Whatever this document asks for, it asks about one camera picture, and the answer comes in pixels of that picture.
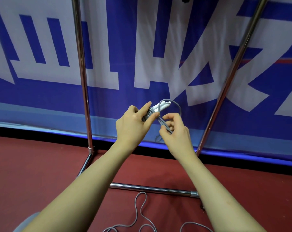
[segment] right hand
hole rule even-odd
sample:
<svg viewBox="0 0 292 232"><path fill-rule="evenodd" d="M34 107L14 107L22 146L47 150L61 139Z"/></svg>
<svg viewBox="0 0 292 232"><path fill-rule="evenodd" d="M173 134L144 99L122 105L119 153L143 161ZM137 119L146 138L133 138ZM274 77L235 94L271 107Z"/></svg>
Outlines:
<svg viewBox="0 0 292 232"><path fill-rule="evenodd" d="M178 113L169 113L163 116L162 119L170 119L166 124L173 133L170 134L164 125L161 126L159 133L175 159L183 161L194 157L195 152L191 143L189 129L183 124L180 115Z"/></svg>

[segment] left hand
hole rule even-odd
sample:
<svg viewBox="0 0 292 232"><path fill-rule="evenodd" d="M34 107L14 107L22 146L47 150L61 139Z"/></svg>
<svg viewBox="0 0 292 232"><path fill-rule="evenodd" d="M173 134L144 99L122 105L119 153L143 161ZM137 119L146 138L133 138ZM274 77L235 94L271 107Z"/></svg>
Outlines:
<svg viewBox="0 0 292 232"><path fill-rule="evenodd" d="M153 113L145 122L143 116L148 112L151 102L146 103L140 110L131 105L124 115L116 121L117 141L132 151L140 144L151 124L159 116Z"/></svg>

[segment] hand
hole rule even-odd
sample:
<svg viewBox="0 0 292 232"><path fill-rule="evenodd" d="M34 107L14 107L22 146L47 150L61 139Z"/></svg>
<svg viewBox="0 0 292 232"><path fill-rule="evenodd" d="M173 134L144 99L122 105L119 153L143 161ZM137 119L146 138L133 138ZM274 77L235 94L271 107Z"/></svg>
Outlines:
<svg viewBox="0 0 292 232"><path fill-rule="evenodd" d="M169 113L162 118L164 120L170 119L166 124L173 133L170 134L164 125L161 126L159 133L175 159L183 161L195 156L189 129L184 126L180 115L178 113Z"/></svg>
<svg viewBox="0 0 292 232"><path fill-rule="evenodd" d="M140 144L151 124L159 116L153 113L145 122L142 118L148 112L151 102L146 103L140 110L131 105L124 115L116 121L117 141L132 151Z"/></svg>

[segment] forearm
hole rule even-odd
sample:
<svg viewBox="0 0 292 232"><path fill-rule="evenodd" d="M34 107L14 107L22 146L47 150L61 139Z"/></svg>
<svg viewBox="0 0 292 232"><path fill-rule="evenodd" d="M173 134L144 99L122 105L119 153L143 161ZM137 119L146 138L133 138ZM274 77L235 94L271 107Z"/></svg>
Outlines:
<svg viewBox="0 0 292 232"><path fill-rule="evenodd" d="M24 231L87 231L110 183L131 151L116 142L40 212Z"/></svg>
<svg viewBox="0 0 292 232"><path fill-rule="evenodd" d="M265 231L196 156L180 163L196 187L216 232Z"/></svg>

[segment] red floor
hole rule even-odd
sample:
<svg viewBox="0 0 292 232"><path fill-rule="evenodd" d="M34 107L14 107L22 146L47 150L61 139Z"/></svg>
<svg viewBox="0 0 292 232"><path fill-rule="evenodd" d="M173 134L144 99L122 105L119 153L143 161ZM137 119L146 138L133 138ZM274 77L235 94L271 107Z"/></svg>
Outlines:
<svg viewBox="0 0 292 232"><path fill-rule="evenodd" d="M0 231L13 231L31 214L42 210L76 177L87 148L0 137ZM208 165L208 169L267 231L292 231L292 176ZM176 160L131 155L114 182L194 190ZM89 231L135 218L137 192L110 189ZM158 232L179 231L193 221L210 226L198 199L148 194L144 214ZM144 196L138 200L141 206ZM119 231L137 231L146 221ZM152 231L143 228L143 232ZM206 231L187 225L183 231Z"/></svg>

